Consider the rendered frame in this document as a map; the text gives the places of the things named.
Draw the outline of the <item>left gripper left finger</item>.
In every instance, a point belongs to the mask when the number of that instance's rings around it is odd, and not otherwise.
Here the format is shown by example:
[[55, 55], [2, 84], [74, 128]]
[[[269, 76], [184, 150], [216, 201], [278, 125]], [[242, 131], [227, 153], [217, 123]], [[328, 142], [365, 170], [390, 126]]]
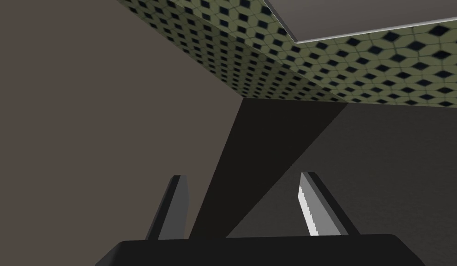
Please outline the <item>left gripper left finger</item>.
[[186, 175], [174, 175], [162, 197], [145, 240], [184, 239], [189, 190]]

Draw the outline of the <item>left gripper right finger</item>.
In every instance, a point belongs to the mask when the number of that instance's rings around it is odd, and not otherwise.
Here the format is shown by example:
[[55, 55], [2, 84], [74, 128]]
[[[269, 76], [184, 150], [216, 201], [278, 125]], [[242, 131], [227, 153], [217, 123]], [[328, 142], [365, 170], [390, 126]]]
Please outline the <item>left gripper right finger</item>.
[[301, 173], [298, 201], [311, 236], [360, 234], [315, 172]]

